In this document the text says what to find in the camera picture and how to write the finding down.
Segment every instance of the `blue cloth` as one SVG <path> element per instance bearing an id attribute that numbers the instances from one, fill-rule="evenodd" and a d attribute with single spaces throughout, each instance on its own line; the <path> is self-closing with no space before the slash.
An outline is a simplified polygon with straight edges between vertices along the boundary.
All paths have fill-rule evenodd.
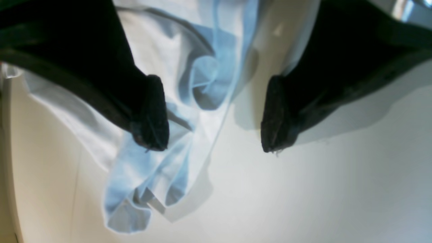
<path id="1" fill-rule="evenodd" d="M 149 200 L 177 204 L 190 191 L 222 126 L 252 41 L 258 0 L 114 0 L 135 63 L 161 77 L 170 139 L 147 151 L 79 98 L 30 72 L 47 106 L 109 172 L 103 212 L 119 233 L 143 231 Z"/>

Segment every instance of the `shiny surface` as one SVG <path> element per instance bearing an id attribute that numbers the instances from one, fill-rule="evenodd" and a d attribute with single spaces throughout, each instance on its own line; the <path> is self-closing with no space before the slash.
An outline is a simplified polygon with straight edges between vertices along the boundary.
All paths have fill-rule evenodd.
<path id="1" fill-rule="evenodd" d="M 432 31 L 431 0 L 369 0 L 396 20 Z"/>

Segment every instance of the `white floor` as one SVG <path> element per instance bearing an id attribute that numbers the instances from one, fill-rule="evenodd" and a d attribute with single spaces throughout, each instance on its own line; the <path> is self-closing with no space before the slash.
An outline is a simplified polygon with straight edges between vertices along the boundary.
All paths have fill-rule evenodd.
<path id="1" fill-rule="evenodd" d="M 140 234 L 104 228 L 106 173 L 14 80 L 23 243 L 432 243 L 432 61 L 339 109 L 278 156 L 262 152 L 267 81 L 296 27 L 270 13 L 295 16 L 300 2 L 270 6 L 208 166 L 179 205 L 163 211 L 154 202 L 161 212 Z"/>

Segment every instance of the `white fabric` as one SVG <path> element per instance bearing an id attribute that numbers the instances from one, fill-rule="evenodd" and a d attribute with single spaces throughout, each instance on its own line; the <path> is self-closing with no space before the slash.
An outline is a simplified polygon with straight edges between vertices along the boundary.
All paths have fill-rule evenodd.
<path id="1" fill-rule="evenodd" d="M 106 226 L 135 233 L 149 224 L 149 200 L 175 205 L 194 184 L 239 78 L 255 30 L 258 0 L 114 2 L 134 8 L 119 10 L 118 15 L 137 67 L 160 76 L 164 84 L 170 127 L 166 151 L 136 145 L 130 133 L 67 90 L 30 72 L 25 79 L 30 94 L 109 171 L 102 206 Z"/>

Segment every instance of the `light blue fabric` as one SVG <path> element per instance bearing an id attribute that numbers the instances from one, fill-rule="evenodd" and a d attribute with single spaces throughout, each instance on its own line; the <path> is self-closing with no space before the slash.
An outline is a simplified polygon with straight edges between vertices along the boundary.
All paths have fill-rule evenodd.
<path id="1" fill-rule="evenodd" d="M 66 90 L 27 72 L 31 95 L 46 105 L 109 172 L 105 225 L 143 231 L 149 200 L 177 204 L 191 189 L 222 126 L 252 41 L 258 0 L 114 0 L 135 63 L 164 84 L 170 139 L 147 151 Z"/>

